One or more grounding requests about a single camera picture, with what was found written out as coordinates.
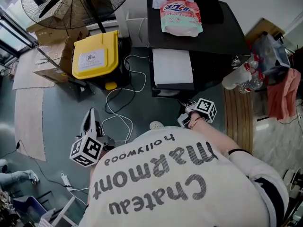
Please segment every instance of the white wall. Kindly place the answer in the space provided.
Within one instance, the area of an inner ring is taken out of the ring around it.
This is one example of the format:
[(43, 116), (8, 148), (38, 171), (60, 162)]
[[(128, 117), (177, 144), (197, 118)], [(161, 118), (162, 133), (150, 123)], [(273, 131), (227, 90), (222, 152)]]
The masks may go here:
[[(244, 33), (247, 33), (261, 17), (285, 29), (303, 11), (303, 0), (221, 1), (228, 3)], [(125, 13), (129, 10), (131, 18), (147, 16), (146, 0), (126, 0), (123, 8)]]

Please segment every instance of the gray floor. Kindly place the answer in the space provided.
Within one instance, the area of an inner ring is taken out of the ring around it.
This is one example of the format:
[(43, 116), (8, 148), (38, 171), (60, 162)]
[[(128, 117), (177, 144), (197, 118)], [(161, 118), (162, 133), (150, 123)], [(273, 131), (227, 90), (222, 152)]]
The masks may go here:
[[(133, 49), (132, 54), (146, 56), (146, 49)], [(149, 123), (161, 121), (164, 125), (178, 125), (177, 117), (179, 104), (174, 99), (161, 99), (151, 97), (148, 59), (130, 58), (131, 69), (147, 74), (147, 82), (144, 90), (137, 93), (134, 101), (120, 113), (132, 119), (134, 130), (131, 141), (149, 130)], [(143, 75), (133, 74), (132, 83), (136, 89), (140, 89), (144, 82)], [(62, 182), (61, 173), (68, 175), (71, 184), (76, 188), (85, 188), (89, 185), (89, 169), (83, 168), (69, 160), (71, 145), (74, 137), (79, 133), (80, 124), (85, 113), (94, 107), (99, 110), (101, 120), (110, 115), (104, 112), (107, 92), (94, 88), (95, 95), (78, 103), (72, 95), (62, 87), (45, 88), (43, 98), (43, 138), (47, 162), (38, 161), (44, 174), (50, 180)], [(0, 91), (0, 156), (15, 149), (14, 135), (14, 110), (15, 94), (12, 90), (12, 82), (5, 77)], [(112, 108), (117, 109), (132, 97), (132, 92), (121, 92), (111, 102)], [(194, 99), (203, 97), (214, 101), (217, 108), (217, 116), (213, 126), (224, 132), (224, 104), (222, 86), (218, 85), (207, 91), (199, 93)], [(119, 120), (113, 119), (105, 123), (105, 132), (115, 140), (124, 140), (127, 135), (126, 126)], [(20, 183), (12, 186), (13, 190), (21, 190), (24, 195), (38, 196), (49, 190), (52, 195), (45, 206), (50, 208), (62, 208), (71, 198), (70, 193), (55, 183), (48, 182), (39, 171), (38, 166), (24, 155), (13, 153), (5, 157), (9, 161), (9, 169), (34, 170), (40, 177), (41, 183), (33, 186), (31, 183)], [(76, 192), (75, 195), (86, 201), (87, 195)], [(68, 216), (76, 223), (80, 221), (84, 211), (84, 204), (77, 202), (70, 208)]]

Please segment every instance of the fan blade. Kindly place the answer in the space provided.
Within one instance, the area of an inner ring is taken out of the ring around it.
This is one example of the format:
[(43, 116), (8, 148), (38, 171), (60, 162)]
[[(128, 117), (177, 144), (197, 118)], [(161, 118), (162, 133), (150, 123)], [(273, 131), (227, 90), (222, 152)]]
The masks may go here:
[(42, 18), (59, 1), (60, 0), (50, 0), (49, 3), (46, 5), (46, 7), (40, 13), (39, 18)]

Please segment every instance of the white paper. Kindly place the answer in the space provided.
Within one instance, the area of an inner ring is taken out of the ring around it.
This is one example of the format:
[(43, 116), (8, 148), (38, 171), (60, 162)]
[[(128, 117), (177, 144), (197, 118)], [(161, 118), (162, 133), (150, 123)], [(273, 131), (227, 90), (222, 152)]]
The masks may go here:
[(188, 51), (153, 49), (155, 84), (193, 83)]
[(104, 49), (81, 53), (79, 55), (79, 71), (89, 70), (92, 68), (104, 66)]

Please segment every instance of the electric fan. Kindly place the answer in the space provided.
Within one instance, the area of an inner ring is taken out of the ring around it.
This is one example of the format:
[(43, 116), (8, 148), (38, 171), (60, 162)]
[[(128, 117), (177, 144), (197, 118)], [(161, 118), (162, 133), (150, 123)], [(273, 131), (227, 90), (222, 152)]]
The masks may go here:
[(36, 23), (53, 29), (71, 29), (104, 21), (125, 0), (21, 0), (25, 13)]

